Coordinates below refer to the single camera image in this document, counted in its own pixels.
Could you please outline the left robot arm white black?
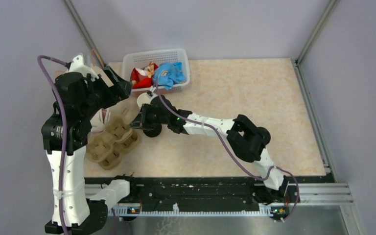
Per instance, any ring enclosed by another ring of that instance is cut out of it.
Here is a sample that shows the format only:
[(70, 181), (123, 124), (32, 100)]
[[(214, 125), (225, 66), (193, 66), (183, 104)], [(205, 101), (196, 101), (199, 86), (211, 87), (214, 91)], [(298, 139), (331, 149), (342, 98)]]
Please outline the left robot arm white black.
[(54, 196), (53, 216), (45, 225), (45, 232), (90, 235), (105, 226), (108, 212), (121, 199), (132, 202), (138, 194), (130, 177), (118, 176), (97, 194), (87, 197), (83, 166), (91, 119), (100, 109), (128, 99), (132, 84), (106, 66), (103, 72), (112, 82), (108, 86), (87, 64), (83, 53), (68, 62), (48, 57), (66, 68), (65, 73), (52, 79), (43, 64), (45, 59), (40, 55), (37, 61), (56, 99), (52, 115), (41, 128)]

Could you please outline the black cup lid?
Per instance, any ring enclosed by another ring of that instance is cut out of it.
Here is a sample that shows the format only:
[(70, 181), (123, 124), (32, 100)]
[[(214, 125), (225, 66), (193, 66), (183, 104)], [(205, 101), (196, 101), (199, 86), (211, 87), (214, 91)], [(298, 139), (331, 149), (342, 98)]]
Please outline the black cup lid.
[(262, 143), (264, 146), (268, 145), (271, 140), (270, 132), (264, 127), (258, 127), (258, 133), (262, 136)]

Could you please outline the beige paper bag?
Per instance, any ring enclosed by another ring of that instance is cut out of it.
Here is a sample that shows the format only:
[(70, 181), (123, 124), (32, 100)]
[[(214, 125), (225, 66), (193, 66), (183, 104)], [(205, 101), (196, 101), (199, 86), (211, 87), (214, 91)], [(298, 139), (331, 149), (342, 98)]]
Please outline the beige paper bag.
[(91, 68), (95, 74), (99, 75), (108, 87), (113, 86), (112, 81), (108, 78), (106, 73), (103, 71), (103, 68), (106, 67), (106, 64), (103, 62), (103, 60), (101, 59), (96, 49), (94, 48), (91, 49), (89, 53), (81, 52), (75, 55), (72, 58), (71, 63), (75, 63), (75, 61), (77, 60), (77, 57), (78, 57), (78, 60), (81, 61), (85, 66)]

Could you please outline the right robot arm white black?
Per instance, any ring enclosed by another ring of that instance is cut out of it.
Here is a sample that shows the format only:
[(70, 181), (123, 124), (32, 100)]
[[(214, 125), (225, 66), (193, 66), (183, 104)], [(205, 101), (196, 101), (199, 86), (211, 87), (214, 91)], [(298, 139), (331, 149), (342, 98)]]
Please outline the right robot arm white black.
[(237, 165), (251, 163), (259, 173), (254, 178), (262, 181), (265, 189), (257, 194), (257, 201), (266, 205), (273, 202), (292, 202), (296, 192), (289, 193), (286, 170), (277, 167), (267, 149), (271, 140), (269, 131), (257, 127), (245, 115), (232, 119), (201, 116), (189, 110), (177, 109), (163, 95), (150, 98), (140, 106), (139, 113), (130, 122), (130, 128), (142, 130), (148, 137), (156, 137), (166, 126), (176, 134), (204, 135), (219, 138), (229, 156)]

